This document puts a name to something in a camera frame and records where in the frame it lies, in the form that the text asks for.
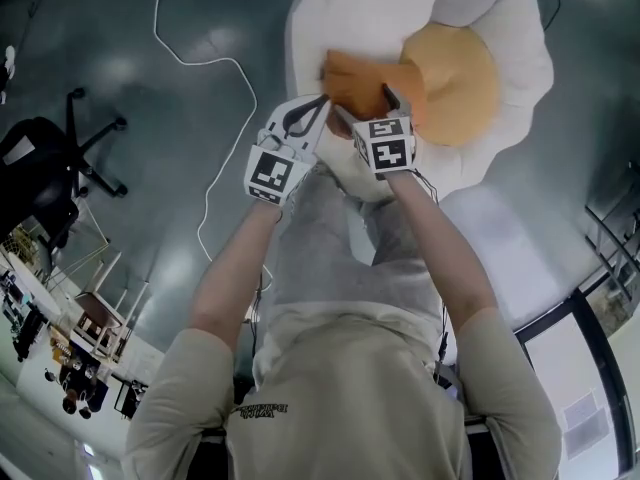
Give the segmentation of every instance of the office chair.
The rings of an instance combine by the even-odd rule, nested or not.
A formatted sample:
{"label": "office chair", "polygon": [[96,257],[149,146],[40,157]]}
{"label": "office chair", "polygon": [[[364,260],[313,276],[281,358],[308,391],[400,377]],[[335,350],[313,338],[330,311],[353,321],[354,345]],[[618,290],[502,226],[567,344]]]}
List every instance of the office chair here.
{"label": "office chair", "polygon": [[[49,240],[38,237],[49,257],[56,247],[64,247],[71,225],[78,218],[74,197],[86,197],[89,190],[80,187],[80,173],[94,181],[112,197],[124,197],[127,188],[113,189],[93,170],[84,154],[109,132],[122,131],[127,122],[118,117],[102,130],[78,145],[73,100],[85,96],[82,88],[67,95],[66,133],[43,117],[20,121],[0,142],[0,241],[30,216],[42,225]],[[9,165],[5,157],[26,137],[33,149]]]}

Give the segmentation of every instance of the gray shorts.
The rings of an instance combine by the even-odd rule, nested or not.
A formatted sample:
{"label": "gray shorts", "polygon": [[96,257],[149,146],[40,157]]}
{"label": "gray shorts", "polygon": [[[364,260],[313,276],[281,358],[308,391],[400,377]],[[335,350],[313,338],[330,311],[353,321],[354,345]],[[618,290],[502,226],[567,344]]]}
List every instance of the gray shorts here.
{"label": "gray shorts", "polygon": [[280,238],[276,306],[367,301],[417,315],[440,314],[439,296],[396,201],[379,205],[365,219],[378,242],[372,265],[365,265],[351,252],[348,201],[330,174],[312,172],[295,199]]}

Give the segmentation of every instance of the shiny floor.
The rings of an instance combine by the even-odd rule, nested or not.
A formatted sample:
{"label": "shiny floor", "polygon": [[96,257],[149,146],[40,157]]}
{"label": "shiny floor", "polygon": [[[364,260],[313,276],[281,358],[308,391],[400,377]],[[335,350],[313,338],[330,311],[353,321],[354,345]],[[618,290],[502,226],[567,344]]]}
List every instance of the shiny floor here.
{"label": "shiny floor", "polygon": [[[0,108],[0,134],[35,115],[62,125],[64,96],[77,86],[88,93],[76,107],[81,136],[116,115],[126,117],[128,130],[105,140],[94,157],[106,177],[128,185],[129,195],[110,199],[96,189],[88,202],[114,248],[123,251],[107,290],[149,280],[136,332],[166,350],[186,322],[207,265],[196,238],[204,192],[251,110],[250,94],[229,63],[179,65],[153,37],[155,0],[41,0],[31,6],[38,1],[0,0],[0,40],[20,45],[16,78]],[[259,100],[209,196],[202,238],[211,255],[250,204],[241,184],[246,153],[285,98],[283,35],[291,1],[160,4],[160,34],[180,55],[237,58]],[[543,19],[555,5],[540,0]],[[562,0],[547,33],[555,86],[537,107],[529,137],[501,153],[485,180],[514,206],[567,291],[596,266],[582,239],[583,205],[640,146],[639,15],[640,0]],[[274,264],[274,250],[268,264]],[[91,268],[79,271],[78,283],[90,274]]]}

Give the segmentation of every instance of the chair wheel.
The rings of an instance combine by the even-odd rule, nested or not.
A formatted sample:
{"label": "chair wheel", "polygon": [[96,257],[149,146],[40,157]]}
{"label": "chair wheel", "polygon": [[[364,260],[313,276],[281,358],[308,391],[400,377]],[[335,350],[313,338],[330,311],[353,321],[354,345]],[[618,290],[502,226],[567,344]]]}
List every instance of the chair wheel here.
{"label": "chair wheel", "polygon": [[115,120],[116,131],[122,132],[127,129],[127,120],[124,117],[118,117]]}

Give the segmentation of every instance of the orange cushion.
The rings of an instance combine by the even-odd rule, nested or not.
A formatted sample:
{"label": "orange cushion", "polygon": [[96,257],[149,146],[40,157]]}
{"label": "orange cushion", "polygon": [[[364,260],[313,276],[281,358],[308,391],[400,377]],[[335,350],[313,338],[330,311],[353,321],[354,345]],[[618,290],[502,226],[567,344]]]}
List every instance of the orange cushion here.
{"label": "orange cushion", "polygon": [[498,71],[473,30],[430,23],[405,41],[400,62],[414,63],[422,75],[424,140],[462,146],[491,126],[500,108]]}

